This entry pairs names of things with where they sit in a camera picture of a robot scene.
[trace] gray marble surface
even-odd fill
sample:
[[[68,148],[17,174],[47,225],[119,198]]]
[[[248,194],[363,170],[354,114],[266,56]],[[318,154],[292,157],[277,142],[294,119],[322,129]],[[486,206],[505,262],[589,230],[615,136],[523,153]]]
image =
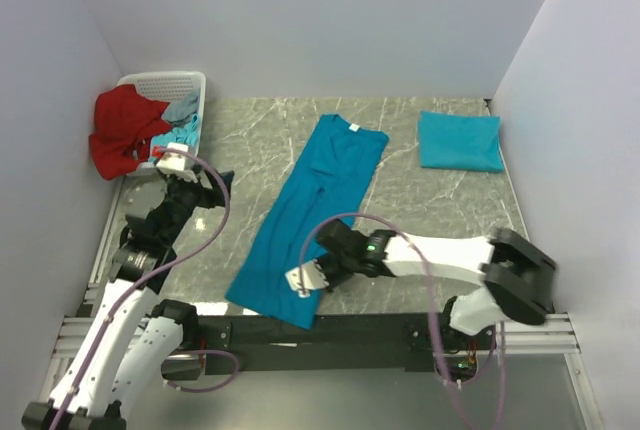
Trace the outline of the gray marble surface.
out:
[[[163,296],[197,303],[207,313],[242,312],[227,306],[224,293],[242,265],[260,224],[269,212],[297,156],[324,113],[339,113],[362,127],[390,137],[361,210],[384,217],[404,231],[432,237],[488,235],[506,226],[524,227],[506,174],[420,168],[416,124],[421,110],[456,115],[485,115],[481,99],[425,98],[282,98],[226,99],[208,104],[203,120],[200,156],[220,171],[235,170],[231,217],[208,249],[174,268]],[[124,225],[131,192],[140,180],[127,179],[111,228],[110,255]],[[197,210],[182,232],[179,255],[196,248],[212,232],[221,209]],[[356,228],[376,226],[358,222]],[[440,305],[469,284],[436,280]],[[356,276],[327,294],[319,313],[355,314],[426,311],[425,280],[368,279]]]

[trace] wall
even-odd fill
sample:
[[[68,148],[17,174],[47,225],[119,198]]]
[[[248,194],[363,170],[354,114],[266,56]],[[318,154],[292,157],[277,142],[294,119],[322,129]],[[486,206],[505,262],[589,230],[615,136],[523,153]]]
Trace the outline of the wall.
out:
[[[228,96],[492,97],[543,0],[86,0],[125,73]]]
[[[608,429],[640,426],[640,0],[546,0],[492,110]]]
[[[0,415],[16,429],[80,301],[113,191],[89,160],[120,75],[79,0],[0,0]]]

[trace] gray cloth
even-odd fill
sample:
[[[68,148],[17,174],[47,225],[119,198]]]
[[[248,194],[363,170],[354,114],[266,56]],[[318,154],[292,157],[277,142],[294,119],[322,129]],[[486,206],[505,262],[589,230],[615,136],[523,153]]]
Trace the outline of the gray cloth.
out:
[[[194,113],[197,113],[199,100],[200,90],[191,90],[182,100],[171,102],[162,114],[162,119],[174,127],[182,127],[191,121]]]

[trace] white plastic basket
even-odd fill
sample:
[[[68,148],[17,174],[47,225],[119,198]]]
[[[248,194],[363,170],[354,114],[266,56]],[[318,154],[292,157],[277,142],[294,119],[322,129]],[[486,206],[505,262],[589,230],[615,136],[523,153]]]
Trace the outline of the white plastic basket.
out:
[[[198,105],[198,144],[191,148],[190,152],[198,155],[200,138],[202,137],[202,118],[204,115],[204,97],[207,87],[207,79],[200,72],[146,72],[126,75],[118,80],[118,85],[133,83],[136,91],[143,97],[163,102],[175,102],[182,100],[193,89],[200,89]],[[143,162],[138,165],[130,177],[143,177],[154,173],[152,162]]]

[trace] floor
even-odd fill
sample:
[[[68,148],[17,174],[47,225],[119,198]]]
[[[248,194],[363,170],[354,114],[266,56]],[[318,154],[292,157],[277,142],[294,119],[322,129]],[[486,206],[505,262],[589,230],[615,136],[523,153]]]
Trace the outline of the floor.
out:
[[[220,171],[235,170],[231,218],[207,250],[172,269],[163,296],[194,303],[200,313],[239,314],[224,293],[243,263],[263,217],[293,169],[318,120],[339,113],[362,127],[390,137],[361,210],[379,215],[412,234],[432,237],[488,235],[505,226],[523,233],[524,226],[506,174],[420,168],[416,123],[421,110],[456,115],[486,115],[481,99],[425,98],[282,98],[226,99],[207,105],[199,156]],[[111,227],[109,255],[118,245],[124,213],[139,180],[124,184]],[[217,225],[222,211],[198,210],[182,232],[176,250],[195,248]],[[356,228],[372,230],[359,222]],[[440,305],[473,286],[438,280]],[[375,280],[357,276],[326,295],[323,314],[425,311],[421,277]]]

